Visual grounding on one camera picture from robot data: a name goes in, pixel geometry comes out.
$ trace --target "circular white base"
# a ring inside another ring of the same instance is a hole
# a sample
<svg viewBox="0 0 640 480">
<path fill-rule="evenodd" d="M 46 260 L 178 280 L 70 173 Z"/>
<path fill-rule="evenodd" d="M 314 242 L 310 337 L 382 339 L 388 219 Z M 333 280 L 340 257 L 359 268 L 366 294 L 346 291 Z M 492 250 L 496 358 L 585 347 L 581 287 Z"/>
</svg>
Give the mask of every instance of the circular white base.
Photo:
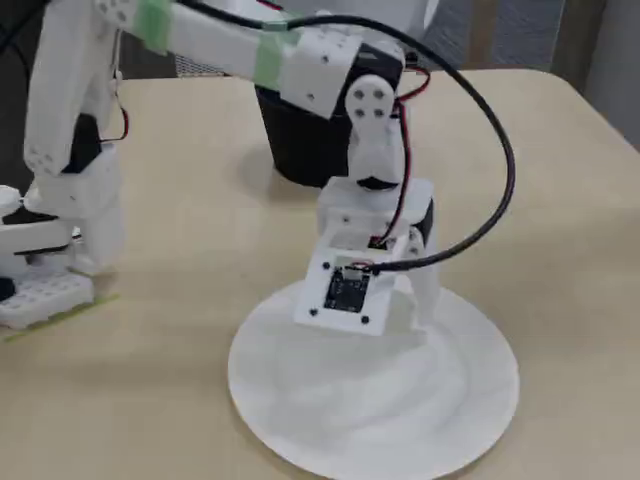
<svg viewBox="0 0 640 480">
<path fill-rule="evenodd" d="M 433 324 L 412 331 L 403 284 L 387 334 L 365 337 L 294 324 L 300 287 L 258 306 L 229 358 L 240 416 L 278 455 L 335 480 L 427 480 L 470 464 L 507 429 L 518 365 L 465 300 L 442 290 Z"/>
</svg>

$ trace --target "black bucket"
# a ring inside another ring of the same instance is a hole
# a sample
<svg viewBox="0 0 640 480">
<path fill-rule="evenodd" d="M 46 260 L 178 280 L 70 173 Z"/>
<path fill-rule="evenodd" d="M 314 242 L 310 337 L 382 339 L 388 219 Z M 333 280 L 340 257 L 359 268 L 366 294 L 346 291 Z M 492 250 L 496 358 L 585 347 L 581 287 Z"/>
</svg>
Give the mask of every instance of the black bucket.
<svg viewBox="0 0 640 480">
<path fill-rule="evenodd" d="M 276 170 L 288 180 L 324 187 L 331 177 L 349 173 L 351 120 L 331 120 L 306 112 L 280 99 L 278 93 L 256 87 L 262 119 Z"/>
</svg>

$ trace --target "robotic arm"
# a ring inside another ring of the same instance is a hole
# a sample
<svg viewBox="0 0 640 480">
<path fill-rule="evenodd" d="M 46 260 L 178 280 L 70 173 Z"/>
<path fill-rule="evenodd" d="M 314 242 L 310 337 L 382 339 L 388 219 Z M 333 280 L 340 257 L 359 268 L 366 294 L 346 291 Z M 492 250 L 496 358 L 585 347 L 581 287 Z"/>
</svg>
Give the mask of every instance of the robotic arm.
<svg viewBox="0 0 640 480">
<path fill-rule="evenodd" d="M 249 13 L 241 3 L 214 3 L 230 13 L 234 6 L 235 13 Z M 33 225 L 0 225 L 0 276 L 13 278 L 17 285 L 13 295 L 5 294 L 0 302 L 13 302 L 22 312 L 19 321 L 12 323 L 14 317 L 0 303 L 0 322 L 26 326 L 41 320 L 38 316 L 66 310 L 93 295 L 84 283 L 84 293 L 75 300 L 65 300 L 61 294 L 55 305 L 35 314 L 28 311 L 15 298 L 20 296 L 25 275 L 30 275 L 27 254 L 61 249 L 56 253 L 65 267 L 94 274 L 109 266 L 122 249 L 117 151 L 114 145 L 101 142 L 100 133 L 114 100 L 118 32 L 124 30 L 154 48 L 216 65 L 277 90 L 283 100 L 321 117 L 346 111 L 354 126 L 350 178 L 334 179 L 321 196 L 323 236 L 296 320 L 382 333 L 395 277 L 373 278 L 352 266 L 400 260 L 410 251 L 423 254 L 433 247 L 424 232 L 412 230 L 427 216 L 428 182 L 413 182 L 408 213 L 394 238 L 385 245 L 375 244 L 396 206 L 394 187 L 403 174 L 401 122 L 393 115 L 404 70 L 402 49 L 386 39 L 367 43 L 362 31 L 340 27 L 304 28 L 296 33 L 243 28 L 204 15 L 203 9 L 206 5 L 200 2 L 153 0 L 54 0 L 47 8 L 31 82 L 24 150 L 35 181 L 24 206 L 51 218 Z M 254 2 L 250 10 L 261 20 L 283 18 L 280 12 Z M 363 185 L 385 185 L 389 190 L 369 191 Z M 73 240 L 77 229 L 82 241 Z M 36 244 L 25 249 L 35 235 Z M 50 259 L 44 264 L 51 267 Z M 434 271 L 427 270 L 428 275 L 423 272 L 418 281 L 419 288 L 436 291 Z M 39 272 L 45 281 L 50 273 L 50 269 Z M 430 295 L 423 299 L 425 308 L 433 303 Z M 362 321 L 345 322 L 354 314 Z"/>
</svg>

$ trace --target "beige table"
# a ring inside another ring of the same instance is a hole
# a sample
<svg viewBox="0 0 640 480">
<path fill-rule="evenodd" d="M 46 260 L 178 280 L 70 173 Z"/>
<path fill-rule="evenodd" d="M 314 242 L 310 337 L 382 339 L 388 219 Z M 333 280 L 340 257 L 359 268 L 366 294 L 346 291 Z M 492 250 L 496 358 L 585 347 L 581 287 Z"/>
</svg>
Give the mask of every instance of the beige table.
<svg viewBox="0 0 640 480">
<path fill-rule="evenodd" d="M 503 440 L 459 478 L 635 478 L 640 155 L 560 80 L 470 77 L 512 135 L 519 185 L 505 221 L 447 263 L 443 283 L 510 340 L 522 402 Z M 315 478 L 247 431 L 226 362 L 253 307 L 304 275 L 317 192 L 272 172 L 246 83 L 130 82 L 123 97 L 130 239 L 101 281 L 121 298 L 0 344 L 1 478 Z M 504 160 L 444 76 L 415 106 L 417 172 L 435 181 L 450 243 L 494 207 Z"/>
</svg>

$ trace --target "cable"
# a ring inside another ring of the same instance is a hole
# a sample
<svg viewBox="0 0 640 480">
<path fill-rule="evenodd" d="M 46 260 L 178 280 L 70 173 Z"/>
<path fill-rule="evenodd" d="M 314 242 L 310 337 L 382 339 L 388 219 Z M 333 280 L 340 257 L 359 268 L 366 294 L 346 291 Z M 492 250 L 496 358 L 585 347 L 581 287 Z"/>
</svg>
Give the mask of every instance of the cable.
<svg viewBox="0 0 640 480">
<path fill-rule="evenodd" d="M 404 177 L 402 179 L 402 186 L 400 187 L 400 196 L 398 197 L 396 213 L 393 215 L 393 219 L 389 223 L 387 231 L 376 241 L 378 245 L 384 245 L 398 225 L 398 222 L 402 217 L 402 212 L 404 211 L 407 191 L 409 190 L 409 180 L 411 180 L 412 153 L 411 141 L 409 140 L 409 126 L 407 122 L 407 108 L 402 102 L 398 102 L 398 110 L 400 112 L 400 128 L 402 130 L 402 143 L 404 145 Z"/>
<path fill-rule="evenodd" d="M 129 131 L 131 130 L 131 117 L 129 116 L 129 112 L 122 105 L 122 101 L 118 96 L 118 93 L 115 94 L 116 100 L 118 101 L 118 106 L 120 107 L 120 112 L 122 113 L 122 121 L 124 123 L 124 127 L 122 129 L 122 135 L 118 138 L 109 138 L 106 140 L 101 140 L 100 143 L 112 143 L 112 142 L 120 142 L 125 140 L 129 136 Z"/>
<path fill-rule="evenodd" d="M 191 0 L 178 0 L 180 3 L 187 4 L 193 3 Z M 240 22 L 236 22 L 237 17 L 235 15 L 228 14 L 224 11 L 218 10 L 213 7 L 206 7 L 199 9 L 201 13 L 205 13 L 213 18 L 218 20 L 230 21 L 231 23 L 235 23 L 241 26 L 248 26 L 249 28 L 259 29 L 259 30 L 273 30 L 274 25 L 270 24 L 261 24 L 260 22 L 251 21 L 248 19 L 240 19 Z M 515 154 L 513 152 L 513 147 L 511 145 L 511 141 L 509 140 L 509 136 L 505 131 L 502 123 L 498 119 L 498 116 L 495 114 L 491 106 L 487 103 L 486 99 L 478 92 L 475 87 L 460 73 L 458 72 L 449 62 L 447 62 L 440 55 L 435 53 L 433 50 L 423 45 L 420 41 L 415 38 L 407 35 L 404 32 L 396 30 L 393 27 L 385 25 L 384 23 L 377 22 L 375 20 L 356 17 L 351 15 L 322 15 L 317 17 L 306 17 L 306 18 L 297 18 L 293 20 L 289 20 L 287 22 L 283 22 L 282 24 L 278 23 L 278 27 L 284 28 L 286 30 L 295 30 L 303 27 L 314 27 L 321 25 L 353 25 L 360 26 L 364 28 L 369 28 L 372 30 L 376 30 L 380 33 L 384 33 L 396 40 L 404 43 L 408 47 L 420 53 L 425 58 L 431 60 L 433 63 L 438 65 L 442 70 L 449 75 L 453 80 L 456 81 L 458 85 L 474 100 L 474 102 L 478 105 L 480 110 L 484 113 L 487 120 L 493 127 L 500 143 L 502 145 L 502 149 L 504 150 L 506 162 L 507 162 L 507 182 L 505 186 L 504 193 L 498 204 L 494 213 L 489 217 L 482 226 L 476 230 L 473 234 L 462 240 L 461 242 L 453 245 L 452 247 L 437 253 L 435 255 L 431 255 L 426 258 L 416 259 L 416 260 L 406 260 L 400 262 L 390 262 L 390 263 L 381 263 L 372 265 L 369 267 L 369 270 L 373 273 L 380 272 L 402 272 L 413 270 L 417 268 L 424 268 L 430 265 L 435 265 L 440 262 L 444 262 L 445 260 L 449 260 L 461 253 L 465 252 L 476 243 L 478 243 L 485 235 L 487 235 L 493 228 L 498 224 L 500 219 L 504 216 L 509 205 L 511 204 L 511 200 L 513 199 L 513 194 L 515 191 L 516 185 L 516 161 Z"/>
<path fill-rule="evenodd" d="M 424 93 L 427 90 L 427 88 L 429 88 L 429 85 L 431 84 L 431 72 L 429 70 L 427 70 L 426 68 L 423 68 L 423 67 L 406 67 L 406 69 L 410 70 L 410 71 L 413 71 L 413 72 L 422 73 L 427 78 L 422 83 L 422 85 L 420 85 L 415 90 L 412 90 L 412 91 L 410 91 L 408 93 L 405 93 L 404 95 L 400 95 L 398 97 L 398 100 L 401 101 L 401 102 L 408 102 L 409 100 L 412 100 L 412 99 L 416 98 L 418 95 L 421 95 L 422 93 Z"/>
<path fill-rule="evenodd" d="M 2 25 L 0 25 L 0 35 L 6 35 L 6 34 L 7 34 L 7 29 Z M 29 67 L 29 62 L 27 61 L 27 57 L 15 43 L 11 43 L 8 48 L 11 48 L 13 53 L 16 55 L 16 57 L 20 61 L 20 64 L 22 65 L 22 71 L 24 73 L 26 88 L 27 88 L 27 91 L 29 91 L 29 80 L 31 79 L 31 67 Z"/>
</svg>

